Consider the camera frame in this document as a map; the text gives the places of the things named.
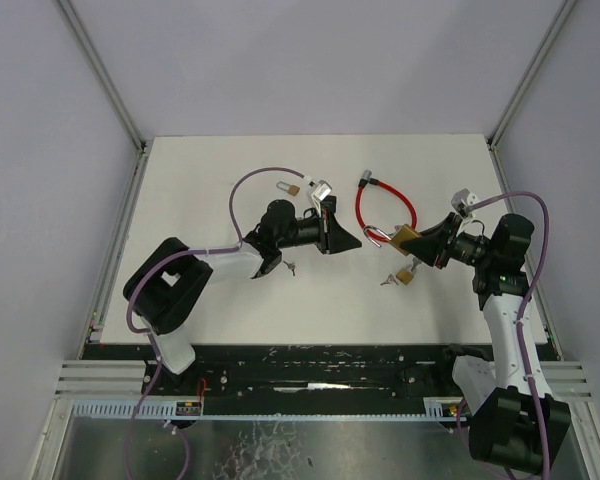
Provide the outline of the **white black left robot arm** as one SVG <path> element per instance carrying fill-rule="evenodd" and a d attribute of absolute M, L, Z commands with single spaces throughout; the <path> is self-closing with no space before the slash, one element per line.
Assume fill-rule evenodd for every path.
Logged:
<path fill-rule="evenodd" d="M 336 197 L 296 215 L 287 200 L 274 200 L 237 246 L 193 250 L 176 237 L 164 240 L 123 287 L 131 331 L 146 333 L 162 367 L 185 372 L 196 354 L 184 324 L 204 289 L 214 283 L 257 279 L 282 262 L 287 248 L 314 245 L 322 254 L 358 249 L 361 241 L 337 221 Z"/>

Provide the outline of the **black Kaijing padlock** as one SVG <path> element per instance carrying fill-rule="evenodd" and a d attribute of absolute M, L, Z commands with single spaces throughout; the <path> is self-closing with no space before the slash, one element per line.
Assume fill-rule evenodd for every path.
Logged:
<path fill-rule="evenodd" d="M 333 214 L 337 211 L 337 197 L 334 195 L 328 195 L 323 203 L 325 205 L 325 209 L 332 212 Z"/>

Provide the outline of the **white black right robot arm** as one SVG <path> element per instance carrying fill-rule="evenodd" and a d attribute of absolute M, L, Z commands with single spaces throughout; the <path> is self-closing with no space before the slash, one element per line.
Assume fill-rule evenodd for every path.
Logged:
<path fill-rule="evenodd" d="M 564 441 L 571 413 L 543 375 L 529 326 L 530 286 L 523 264 L 534 225 L 506 214 L 486 237 L 463 232 L 462 223 L 461 216 L 451 213 L 423 232 L 404 227 L 391 242 L 431 267 L 456 260 L 473 268 L 472 288 L 488 325 L 494 360 L 458 350 L 453 362 L 452 378 L 472 414 L 470 455 L 543 475 Z"/>

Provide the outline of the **small keys of large padlock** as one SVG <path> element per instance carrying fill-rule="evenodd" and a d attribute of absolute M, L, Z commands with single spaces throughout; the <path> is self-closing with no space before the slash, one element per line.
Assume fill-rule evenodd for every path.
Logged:
<path fill-rule="evenodd" d="M 411 265 L 407 268 L 407 270 L 411 273 L 411 274 L 415 274 L 417 267 L 421 264 L 421 261 L 417 258 L 414 258 L 411 262 Z"/>

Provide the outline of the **large brass padlock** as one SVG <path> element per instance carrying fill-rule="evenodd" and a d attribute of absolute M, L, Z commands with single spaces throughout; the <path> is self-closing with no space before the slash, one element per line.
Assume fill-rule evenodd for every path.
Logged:
<path fill-rule="evenodd" d="M 364 236 L 377 248 L 381 248 L 384 244 L 391 245 L 397 250 L 402 250 L 401 244 L 405 241 L 410 241 L 419 238 L 421 234 L 409 225 L 399 225 L 398 228 L 391 234 L 384 230 L 373 226 L 366 225 L 363 227 Z"/>

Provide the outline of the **red cable lock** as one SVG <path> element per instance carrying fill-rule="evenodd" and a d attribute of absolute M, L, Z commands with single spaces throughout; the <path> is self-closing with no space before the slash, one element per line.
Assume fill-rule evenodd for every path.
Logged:
<path fill-rule="evenodd" d="M 360 228 L 373 225 L 387 233 L 394 226 L 407 224 L 415 228 L 418 213 L 414 203 L 399 188 L 378 179 L 369 169 L 357 181 L 354 213 Z"/>

